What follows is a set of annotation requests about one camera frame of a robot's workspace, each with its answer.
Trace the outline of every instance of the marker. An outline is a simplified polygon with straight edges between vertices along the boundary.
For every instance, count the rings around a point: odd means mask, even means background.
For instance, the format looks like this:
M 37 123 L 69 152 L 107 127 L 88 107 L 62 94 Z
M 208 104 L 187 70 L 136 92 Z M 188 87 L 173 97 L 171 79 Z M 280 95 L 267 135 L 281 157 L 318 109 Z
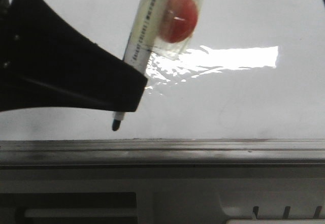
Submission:
M 123 61 L 145 74 L 154 41 L 159 33 L 167 0 L 140 0 Z M 113 113 L 112 130 L 117 131 L 125 112 Z

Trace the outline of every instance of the white surface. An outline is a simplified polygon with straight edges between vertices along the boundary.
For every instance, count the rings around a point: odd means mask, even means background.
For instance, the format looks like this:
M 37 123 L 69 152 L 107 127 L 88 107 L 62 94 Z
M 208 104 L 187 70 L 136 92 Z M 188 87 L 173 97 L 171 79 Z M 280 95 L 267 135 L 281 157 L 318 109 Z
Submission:
M 324 224 L 325 220 L 230 220 L 227 224 Z
M 122 58 L 139 0 L 46 0 Z M 180 61 L 156 58 L 136 113 L 42 108 L 0 113 L 0 140 L 325 138 L 322 0 L 205 0 Z

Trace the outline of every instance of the red circle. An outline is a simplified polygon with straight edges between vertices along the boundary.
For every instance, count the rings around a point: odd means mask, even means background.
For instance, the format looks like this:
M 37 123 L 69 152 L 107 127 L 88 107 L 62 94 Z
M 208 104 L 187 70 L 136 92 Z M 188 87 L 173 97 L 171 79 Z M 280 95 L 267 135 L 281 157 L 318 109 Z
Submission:
M 168 43 L 185 40 L 198 22 L 198 9 L 193 0 L 167 0 L 159 36 Z

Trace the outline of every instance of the whiteboard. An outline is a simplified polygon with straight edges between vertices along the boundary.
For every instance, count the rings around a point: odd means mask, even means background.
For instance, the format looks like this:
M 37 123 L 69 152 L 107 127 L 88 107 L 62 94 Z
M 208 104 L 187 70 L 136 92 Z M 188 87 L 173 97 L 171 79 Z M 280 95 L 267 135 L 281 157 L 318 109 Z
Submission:
M 45 0 L 122 58 L 139 0 Z M 0 140 L 323 139 L 322 0 L 205 0 L 186 54 L 156 57 L 139 108 L 117 132 L 112 112 L 0 113 Z

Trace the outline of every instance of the black marker tip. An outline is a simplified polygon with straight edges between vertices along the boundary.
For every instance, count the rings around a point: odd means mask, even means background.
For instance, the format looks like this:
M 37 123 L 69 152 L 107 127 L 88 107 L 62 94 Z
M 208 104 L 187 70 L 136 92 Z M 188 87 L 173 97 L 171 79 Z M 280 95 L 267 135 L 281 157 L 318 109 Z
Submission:
M 112 130 L 116 132 L 121 125 L 121 121 L 114 119 L 113 124 L 112 124 Z

